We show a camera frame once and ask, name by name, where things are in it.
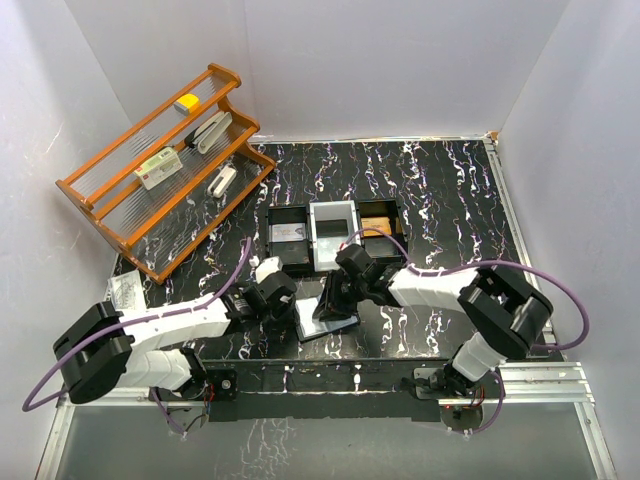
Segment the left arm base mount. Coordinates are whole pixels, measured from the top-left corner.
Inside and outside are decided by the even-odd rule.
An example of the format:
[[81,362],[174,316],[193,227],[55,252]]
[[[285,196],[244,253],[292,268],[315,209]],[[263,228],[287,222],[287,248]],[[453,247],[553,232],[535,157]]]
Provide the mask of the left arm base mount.
[[[151,387],[148,400],[159,409],[169,428],[169,435],[187,441],[196,428],[202,427],[211,419],[216,403],[236,400],[238,379],[238,372],[231,367],[201,367],[176,389]],[[180,402],[196,403],[200,412],[186,423],[180,422],[173,414],[190,410],[190,407],[178,407]]]

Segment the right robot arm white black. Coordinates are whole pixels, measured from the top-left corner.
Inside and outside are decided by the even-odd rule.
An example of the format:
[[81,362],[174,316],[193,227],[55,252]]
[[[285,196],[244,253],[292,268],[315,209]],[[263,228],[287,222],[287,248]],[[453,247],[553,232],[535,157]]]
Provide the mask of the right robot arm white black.
[[365,300],[394,308],[455,310],[469,318],[475,333],[444,367],[404,381],[426,391],[471,395],[488,372],[508,360],[525,359],[553,313],[547,297],[504,265],[419,271],[380,262],[357,244],[340,250],[336,264],[312,314],[317,321],[345,320]]

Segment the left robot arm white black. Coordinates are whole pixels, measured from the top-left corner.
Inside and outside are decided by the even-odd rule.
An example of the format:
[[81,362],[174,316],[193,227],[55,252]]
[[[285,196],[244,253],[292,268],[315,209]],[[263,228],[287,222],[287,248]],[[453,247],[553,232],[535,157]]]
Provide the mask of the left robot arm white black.
[[259,282],[232,284],[220,295],[147,311],[96,303],[54,344],[66,392],[74,404],[134,387],[200,399],[211,382],[189,342],[288,322],[296,290],[286,273],[275,271]]

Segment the black leather card holder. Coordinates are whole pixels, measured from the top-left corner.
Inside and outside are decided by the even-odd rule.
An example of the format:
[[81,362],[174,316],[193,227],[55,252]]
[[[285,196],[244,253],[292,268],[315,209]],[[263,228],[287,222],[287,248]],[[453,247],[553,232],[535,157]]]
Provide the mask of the black leather card holder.
[[348,319],[320,321],[313,318],[313,311],[319,304],[319,297],[298,299],[295,303],[296,332],[298,340],[305,343],[325,335],[335,334],[360,324],[358,315]]

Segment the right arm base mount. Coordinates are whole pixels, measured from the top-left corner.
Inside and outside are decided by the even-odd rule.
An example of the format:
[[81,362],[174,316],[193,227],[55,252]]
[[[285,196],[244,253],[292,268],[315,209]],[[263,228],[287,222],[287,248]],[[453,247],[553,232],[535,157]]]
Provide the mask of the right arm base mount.
[[[466,440],[496,422],[506,398],[504,381],[497,370],[470,381],[449,365],[437,369],[417,368],[403,383],[414,398],[437,403],[447,434],[461,435]],[[497,404],[485,419],[483,404],[491,392],[496,394]]]

